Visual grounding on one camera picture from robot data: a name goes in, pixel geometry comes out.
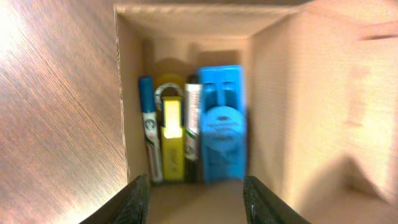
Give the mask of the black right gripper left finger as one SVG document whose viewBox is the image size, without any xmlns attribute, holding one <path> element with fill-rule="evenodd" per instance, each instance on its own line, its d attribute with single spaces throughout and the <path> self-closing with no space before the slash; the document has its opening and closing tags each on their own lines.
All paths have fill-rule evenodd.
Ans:
<svg viewBox="0 0 398 224">
<path fill-rule="evenodd" d="M 80 224 L 146 224 L 148 209 L 147 176 L 138 175 Z"/>
</svg>

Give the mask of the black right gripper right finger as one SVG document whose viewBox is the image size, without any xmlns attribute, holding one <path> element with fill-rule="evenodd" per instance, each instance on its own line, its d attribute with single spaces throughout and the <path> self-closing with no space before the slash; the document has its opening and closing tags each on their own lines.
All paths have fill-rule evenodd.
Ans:
<svg viewBox="0 0 398 224">
<path fill-rule="evenodd" d="M 248 224 L 310 224 L 255 176 L 245 176 L 243 199 Z"/>
</svg>

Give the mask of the blue whiteboard eraser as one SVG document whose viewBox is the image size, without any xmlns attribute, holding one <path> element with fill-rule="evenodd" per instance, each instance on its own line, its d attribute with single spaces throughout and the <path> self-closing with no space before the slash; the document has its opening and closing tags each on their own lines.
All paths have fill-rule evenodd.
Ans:
<svg viewBox="0 0 398 224">
<path fill-rule="evenodd" d="M 247 167 L 247 121 L 243 68 L 202 67 L 200 146 L 203 178 L 209 184 L 243 179 Z"/>
</svg>

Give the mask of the yellow highlighter pen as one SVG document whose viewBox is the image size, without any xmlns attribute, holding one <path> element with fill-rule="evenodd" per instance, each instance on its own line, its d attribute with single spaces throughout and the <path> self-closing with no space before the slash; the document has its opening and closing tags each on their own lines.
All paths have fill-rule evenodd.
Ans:
<svg viewBox="0 0 398 224">
<path fill-rule="evenodd" d="M 183 108 L 181 96 L 162 98 L 162 162 L 166 181 L 182 181 L 185 171 Z"/>
</svg>

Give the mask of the blue whiteboard marker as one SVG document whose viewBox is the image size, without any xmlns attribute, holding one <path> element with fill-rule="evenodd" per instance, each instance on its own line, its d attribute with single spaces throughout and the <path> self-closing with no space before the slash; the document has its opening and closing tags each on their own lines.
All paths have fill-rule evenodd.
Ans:
<svg viewBox="0 0 398 224">
<path fill-rule="evenodd" d="M 155 111 L 155 96 L 153 79 L 150 76 L 139 77 L 139 96 L 143 118 L 144 134 L 149 157 L 150 174 L 153 183 L 161 183 L 162 157 L 157 129 L 157 114 Z"/>
</svg>

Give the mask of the yellow tape roll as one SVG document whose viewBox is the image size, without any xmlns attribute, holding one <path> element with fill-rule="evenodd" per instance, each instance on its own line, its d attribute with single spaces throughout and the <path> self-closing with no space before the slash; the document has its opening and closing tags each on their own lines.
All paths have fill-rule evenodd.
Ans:
<svg viewBox="0 0 398 224">
<path fill-rule="evenodd" d="M 163 96 L 184 96 L 185 80 L 182 76 L 172 73 L 158 75 L 154 80 L 155 105 L 157 120 L 163 120 L 162 97 Z"/>
</svg>

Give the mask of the black whiteboard marker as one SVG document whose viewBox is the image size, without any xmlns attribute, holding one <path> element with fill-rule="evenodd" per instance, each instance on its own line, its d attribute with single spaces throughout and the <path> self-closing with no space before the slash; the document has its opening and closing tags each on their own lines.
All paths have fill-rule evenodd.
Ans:
<svg viewBox="0 0 398 224">
<path fill-rule="evenodd" d="M 198 180 L 200 157 L 200 95 L 201 85 L 197 75 L 190 75 L 185 84 L 185 180 Z"/>
</svg>

